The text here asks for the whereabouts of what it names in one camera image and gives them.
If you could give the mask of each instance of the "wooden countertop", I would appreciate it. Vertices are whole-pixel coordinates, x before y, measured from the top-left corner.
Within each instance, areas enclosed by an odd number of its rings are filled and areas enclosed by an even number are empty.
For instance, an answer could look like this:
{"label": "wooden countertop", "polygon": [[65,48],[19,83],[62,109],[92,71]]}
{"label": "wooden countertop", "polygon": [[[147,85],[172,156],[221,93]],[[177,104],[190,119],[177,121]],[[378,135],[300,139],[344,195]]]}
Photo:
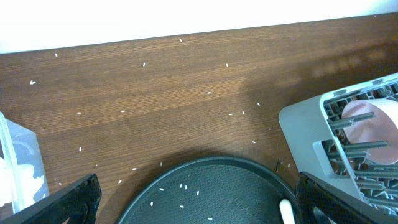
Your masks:
{"label": "wooden countertop", "polygon": [[112,223],[155,177],[204,156],[272,170],[281,158],[294,187],[279,111],[397,72],[397,37],[386,14],[0,55],[0,111],[37,134],[51,193],[96,173],[98,223]]}

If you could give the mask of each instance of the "dish rack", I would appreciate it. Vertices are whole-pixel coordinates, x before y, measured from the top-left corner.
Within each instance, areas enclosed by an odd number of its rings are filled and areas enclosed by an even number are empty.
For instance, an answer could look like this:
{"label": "dish rack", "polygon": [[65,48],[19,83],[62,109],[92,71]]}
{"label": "dish rack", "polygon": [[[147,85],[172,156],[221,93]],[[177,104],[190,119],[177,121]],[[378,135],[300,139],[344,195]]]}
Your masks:
{"label": "dish rack", "polygon": [[279,123],[299,172],[308,172],[376,209],[397,215],[398,164],[379,165],[366,159],[368,149],[388,142],[351,144],[343,131],[372,119],[373,113],[341,118],[350,101],[381,98],[398,100],[398,73],[287,106],[279,113]]}

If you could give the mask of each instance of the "dark gray round lid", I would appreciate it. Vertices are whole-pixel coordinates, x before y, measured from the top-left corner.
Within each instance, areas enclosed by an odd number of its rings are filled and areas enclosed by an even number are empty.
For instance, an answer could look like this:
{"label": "dark gray round lid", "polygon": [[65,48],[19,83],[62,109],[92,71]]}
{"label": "dark gray round lid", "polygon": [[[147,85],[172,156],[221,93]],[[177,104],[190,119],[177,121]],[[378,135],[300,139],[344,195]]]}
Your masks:
{"label": "dark gray round lid", "polygon": [[235,157],[180,165],[150,184],[118,223],[283,223],[288,199],[298,222],[293,190],[264,166]]}

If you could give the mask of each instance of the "white handle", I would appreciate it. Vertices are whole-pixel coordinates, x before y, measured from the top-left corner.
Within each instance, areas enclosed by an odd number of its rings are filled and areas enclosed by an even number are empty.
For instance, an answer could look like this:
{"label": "white handle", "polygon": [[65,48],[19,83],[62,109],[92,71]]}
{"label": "white handle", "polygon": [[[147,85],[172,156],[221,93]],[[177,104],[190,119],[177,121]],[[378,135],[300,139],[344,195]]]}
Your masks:
{"label": "white handle", "polygon": [[284,224],[295,224],[293,216],[293,208],[289,200],[287,199],[281,200],[279,203],[279,209]]}

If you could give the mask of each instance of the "clear plastic container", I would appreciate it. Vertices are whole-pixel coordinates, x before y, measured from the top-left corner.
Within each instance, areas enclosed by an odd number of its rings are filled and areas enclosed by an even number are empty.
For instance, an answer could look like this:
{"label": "clear plastic container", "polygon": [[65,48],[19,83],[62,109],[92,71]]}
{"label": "clear plastic container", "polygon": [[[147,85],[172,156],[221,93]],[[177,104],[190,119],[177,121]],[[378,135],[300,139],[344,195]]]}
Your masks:
{"label": "clear plastic container", "polygon": [[1,221],[47,197],[49,188],[33,131],[7,120],[0,112],[0,141]]}

